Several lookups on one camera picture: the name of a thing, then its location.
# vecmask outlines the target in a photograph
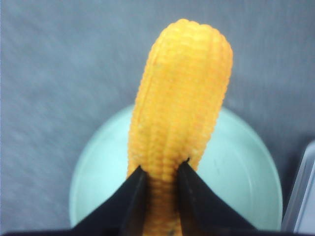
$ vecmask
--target corn cob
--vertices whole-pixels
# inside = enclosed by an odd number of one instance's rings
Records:
[[[176,172],[196,170],[218,117],[232,49],[217,29],[180,19],[151,48],[135,101],[128,141],[129,176],[148,175],[144,235],[181,235]]]

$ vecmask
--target gray carpet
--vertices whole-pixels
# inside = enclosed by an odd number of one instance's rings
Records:
[[[179,18],[218,28],[224,105],[269,148],[287,202],[315,138],[315,1],[1,1],[1,232],[69,227],[91,135],[136,96],[148,51]]]

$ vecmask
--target light blue bowl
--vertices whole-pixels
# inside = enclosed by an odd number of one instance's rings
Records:
[[[85,147],[71,183],[72,226],[125,181],[132,109],[129,106],[110,118]],[[197,172],[217,195],[258,229],[280,229],[283,203],[275,164],[258,135],[225,108]]]

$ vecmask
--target gray surface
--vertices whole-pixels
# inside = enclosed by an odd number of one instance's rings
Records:
[[[1,3],[2,232],[69,226],[82,148],[133,102],[150,46],[183,17],[231,43],[224,105],[266,143],[286,202],[315,137],[315,1]]]

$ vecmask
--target yellow corn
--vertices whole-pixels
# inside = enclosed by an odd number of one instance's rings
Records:
[[[210,139],[232,68],[232,49],[217,29],[181,19],[149,53],[128,142],[128,176],[148,174],[144,235],[181,235],[176,171],[196,170]]]

